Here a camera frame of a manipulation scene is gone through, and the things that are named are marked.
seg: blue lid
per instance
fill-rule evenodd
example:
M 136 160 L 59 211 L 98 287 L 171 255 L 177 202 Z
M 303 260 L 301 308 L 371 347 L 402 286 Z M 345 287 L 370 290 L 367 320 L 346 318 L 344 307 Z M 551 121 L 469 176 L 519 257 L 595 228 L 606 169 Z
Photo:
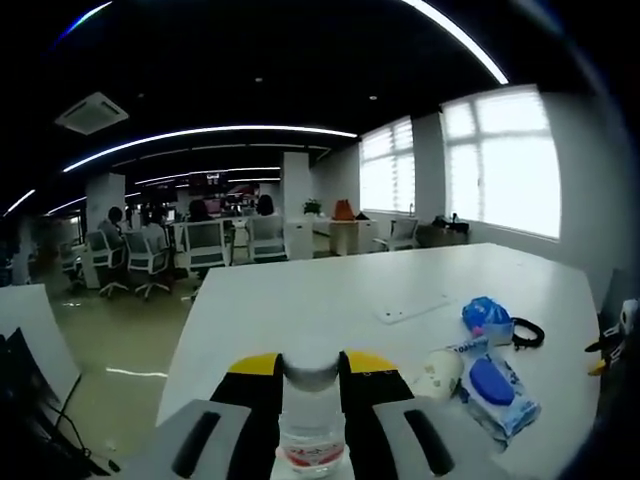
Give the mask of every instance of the blue lid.
M 476 392 L 493 405 L 511 405 L 515 398 L 513 387 L 486 358 L 476 360 L 469 371 L 469 378 Z

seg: shiny floor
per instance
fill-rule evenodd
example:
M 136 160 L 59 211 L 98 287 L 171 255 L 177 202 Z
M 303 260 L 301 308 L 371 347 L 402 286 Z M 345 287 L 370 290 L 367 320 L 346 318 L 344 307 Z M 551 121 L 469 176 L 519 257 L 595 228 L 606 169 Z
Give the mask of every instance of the shiny floor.
M 328 238 L 314 236 L 318 256 L 326 256 Z M 246 249 L 235 253 L 246 261 Z M 69 293 L 59 269 L 40 278 L 47 287 L 56 321 L 81 371 L 65 413 L 73 420 L 93 460 L 106 466 L 141 450 L 155 427 L 156 414 L 182 329 L 199 283 L 178 281 L 172 294 L 154 290 L 148 302 L 116 291 L 111 300 L 95 291 Z M 78 445 L 61 419 L 60 430 Z

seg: ceiling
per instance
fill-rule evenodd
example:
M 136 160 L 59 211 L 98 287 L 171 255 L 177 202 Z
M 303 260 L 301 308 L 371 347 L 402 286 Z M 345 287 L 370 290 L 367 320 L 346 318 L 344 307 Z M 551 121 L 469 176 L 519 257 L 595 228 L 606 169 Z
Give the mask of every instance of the ceiling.
M 188 135 L 61 173 L 148 136 L 247 124 L 360 135 L 498 86 L 461 44 L 400 0 L 114 0 L 61 39 L 76 18 L 103 2 L 49 3 L 30 20 L 28 44 L 13 48 L 7 60 L 11 114 L 3 132 L 0 211 L 35 188 L 20 210 L 46 212 L 82 196 L 87 178 L 110 169 L 127 175 L 133 188 L 135 181 L 191 170 L 278 165 L 283 149 L 189 150 L 194 147 L 294 144 L 316 161 L 326 150 L 309 146 L 340 149 L 355 141 L 274 131 Z M 429 3 L 481 45 L 511 83 L 586 89 L 571 57 L 521 10 L 497 0 Z M 89 136 L 53 123 L 96 91 L 129 119 Z

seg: desk surface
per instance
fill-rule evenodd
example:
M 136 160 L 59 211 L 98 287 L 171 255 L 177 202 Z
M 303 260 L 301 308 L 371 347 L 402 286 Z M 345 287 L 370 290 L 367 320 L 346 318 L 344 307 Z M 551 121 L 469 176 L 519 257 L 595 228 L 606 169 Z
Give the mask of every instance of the desk surface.
M 251 298 L 235 300 L 242 292 Z M 481 295 L 546 331 L 538 350 L 500 348 L 542 411 L 495 458 L 513 473 L 553 478 L 595 418 L 599 380 L 587 370 L 597 355 L 583 353 L 598 336 L 593 300 L 584 273 L 492 244 L 216 270 L 182 332 L 157 423 L 208 399 L 237 359 L 282 351 L 299 336 L 328 334 L 336 350 L 377 352 L 401 372 L 419 368 L 430 350 L 468 338 L 460 310 Z M 385 308 L 424 311 L 443 296 L 448 306 L 401 323 L 377 318 Z

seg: plastic bottle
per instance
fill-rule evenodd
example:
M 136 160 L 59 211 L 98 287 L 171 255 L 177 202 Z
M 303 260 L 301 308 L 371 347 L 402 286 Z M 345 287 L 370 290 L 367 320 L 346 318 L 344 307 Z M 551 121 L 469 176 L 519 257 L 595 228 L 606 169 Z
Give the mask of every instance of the plastic bottle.
M 345 419 L 338 353 L 318 344 L 285 352 L 280 449 L 300 478 L 323 478 L 342 463 Z

